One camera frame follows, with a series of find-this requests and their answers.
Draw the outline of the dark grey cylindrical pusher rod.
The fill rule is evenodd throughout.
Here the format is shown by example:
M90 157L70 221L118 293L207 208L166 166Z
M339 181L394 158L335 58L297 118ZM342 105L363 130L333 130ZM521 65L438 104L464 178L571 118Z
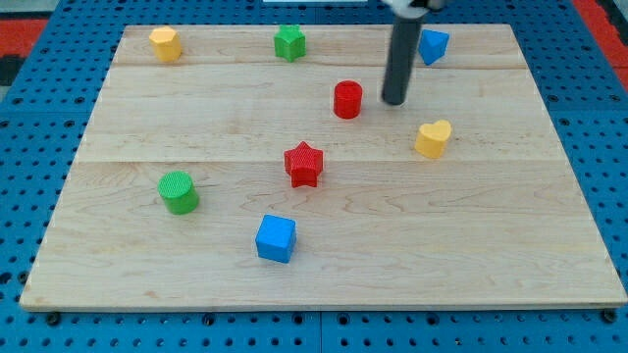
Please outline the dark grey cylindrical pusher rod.
M422 18L394 19L381 93L388 105L399 106L406 100L422 25Z

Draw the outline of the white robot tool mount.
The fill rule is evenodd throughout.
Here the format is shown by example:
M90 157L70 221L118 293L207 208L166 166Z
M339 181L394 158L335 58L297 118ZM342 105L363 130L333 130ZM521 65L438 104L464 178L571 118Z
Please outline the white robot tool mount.
M431 11L441 10L445 0L383 0L392 12L403 19L419 19Z

